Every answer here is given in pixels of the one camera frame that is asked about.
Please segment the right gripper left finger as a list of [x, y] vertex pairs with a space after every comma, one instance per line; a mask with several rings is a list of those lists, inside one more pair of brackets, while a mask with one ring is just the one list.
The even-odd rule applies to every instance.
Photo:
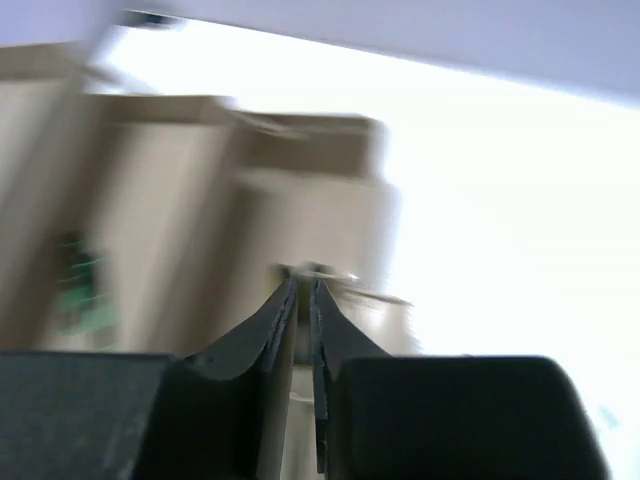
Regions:
[[282, 282], [203, 350], [8, 351], [1, 356], [5, 479], [276, 479], [298, 284]]

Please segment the beige cantilever toolbox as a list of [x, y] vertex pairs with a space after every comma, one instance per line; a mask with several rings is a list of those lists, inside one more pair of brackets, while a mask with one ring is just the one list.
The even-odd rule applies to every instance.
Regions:
[[[393, 354], [409, 304], [386, 295], [398, 205], [364, 116], [264, 114], [210, 95], [125, 94], [64, 44], [1, 51], [1, 356], [196, 351], [249, 316], [279, 265], [325, 267], [345, 314]], [[104, 257], [114, 325], [58, 331], [58, 243]]]

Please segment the small black green precision screwdriver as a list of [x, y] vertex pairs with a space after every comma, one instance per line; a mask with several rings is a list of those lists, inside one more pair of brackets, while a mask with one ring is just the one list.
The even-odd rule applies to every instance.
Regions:
[[58, 331], [61, 335], [87, 334], [102, 348], [110, 343], [108, 337], [114, 325], [110, 294], [99, 279], [104, 257], [91, 250], [81, 230], [60, 236], [57, 255]]

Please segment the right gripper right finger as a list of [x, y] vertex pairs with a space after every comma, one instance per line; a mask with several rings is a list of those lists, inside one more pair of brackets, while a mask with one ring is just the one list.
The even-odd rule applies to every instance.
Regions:
[[577, 391], [541, 356], [394, 356], [310, 290], [318, 472], [327, 479], [605, 479]]

